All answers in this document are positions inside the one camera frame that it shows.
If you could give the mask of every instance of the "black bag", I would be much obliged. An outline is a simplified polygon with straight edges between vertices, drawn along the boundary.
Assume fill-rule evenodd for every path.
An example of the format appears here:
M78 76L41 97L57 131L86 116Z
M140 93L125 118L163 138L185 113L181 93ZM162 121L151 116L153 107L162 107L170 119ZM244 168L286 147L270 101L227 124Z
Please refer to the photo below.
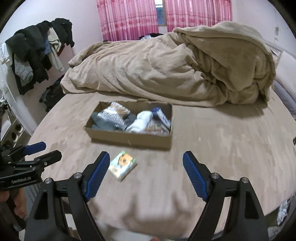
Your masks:
M64 77L61 76L53 85L46 88L46 91L42 94L39 102L44 102L46 105L46 112L49 112L57 102L65 96L61 87L61 80Z

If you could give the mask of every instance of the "blue gripper pad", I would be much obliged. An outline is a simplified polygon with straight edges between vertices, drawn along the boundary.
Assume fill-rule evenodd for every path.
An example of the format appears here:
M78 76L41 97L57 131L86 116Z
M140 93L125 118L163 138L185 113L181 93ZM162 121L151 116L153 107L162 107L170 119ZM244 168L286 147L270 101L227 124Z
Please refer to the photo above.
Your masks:
M84 187L84 197L88 202L95 197L99 187L104 179L104 176L110 165L110 155L108 152L101 152L99 157L93 164L89 164L83 172L84 180L86 180Z
M29 155L32 155L34 153L37 153L37 152L40 152L40 151L43 151L46 149L46 144L44 142L39 142L39 143L36 143L36 144L33 144L33 145L30 145L30 146L26 146L23 150L23 154L25 156L29 156Z
M200 164L191 151L187 151L183 155L183 166L193 185L193 188L203 201L209 199L211 184L209 175L210 171L204 164Z

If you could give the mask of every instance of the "bed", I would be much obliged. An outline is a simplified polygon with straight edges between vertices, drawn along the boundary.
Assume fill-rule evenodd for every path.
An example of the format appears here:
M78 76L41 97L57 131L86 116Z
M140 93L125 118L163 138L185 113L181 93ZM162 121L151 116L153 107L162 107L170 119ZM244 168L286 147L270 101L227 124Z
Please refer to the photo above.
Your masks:
M296 122L271 90L268 105L225 103L214 108L173 105L174 132L170 151L136 149L92 142L83 126L99 101L134 100L117 93L68 94L47 114L29 144L44 141L62 152L42 178L69 178L94 162L101 151L114 158L122 150L138 166L123 182L107 173L89 203L93 216L110 226L158 237L188 237L204 207L182 166L191 150L199 162L224 178L252 183L264 214L276 209L296 190ZM216 231L223 229L226 199Z
M121 183L106 174L88 203L95 219L158 237L188 237L205 203L183 168L187 150L224 178L249 178L264 214L295 192L296 122L270 88L274 60L253 28L226 21L155 39L96 43L69 64L61 82L68 94L30 140L44 141L43 153L63 155L42 178L68 179L103 150L111 159L125 150L138 162ZM169 151L98 143L83 130L99 101L139 97L173 104ZM216 232L228 206L225 199Z
M276 69L274 91L296 119L295 66L296 59L285 51L282 52Z

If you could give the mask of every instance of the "window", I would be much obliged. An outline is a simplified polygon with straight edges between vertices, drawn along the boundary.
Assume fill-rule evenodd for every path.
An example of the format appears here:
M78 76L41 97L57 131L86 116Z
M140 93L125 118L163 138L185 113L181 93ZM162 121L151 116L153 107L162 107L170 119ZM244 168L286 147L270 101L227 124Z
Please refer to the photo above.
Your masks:
M158 25L166 25L164 0L154 0Z

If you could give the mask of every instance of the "comforter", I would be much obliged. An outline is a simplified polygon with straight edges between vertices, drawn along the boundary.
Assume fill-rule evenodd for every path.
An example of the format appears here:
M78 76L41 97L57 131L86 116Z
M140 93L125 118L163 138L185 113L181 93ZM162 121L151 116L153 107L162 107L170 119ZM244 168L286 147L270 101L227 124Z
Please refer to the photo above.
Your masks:
M118 92L188 106L269 100L270 50L252 27L231 21L175 28L147 40L100 42L77 54L65 93Z

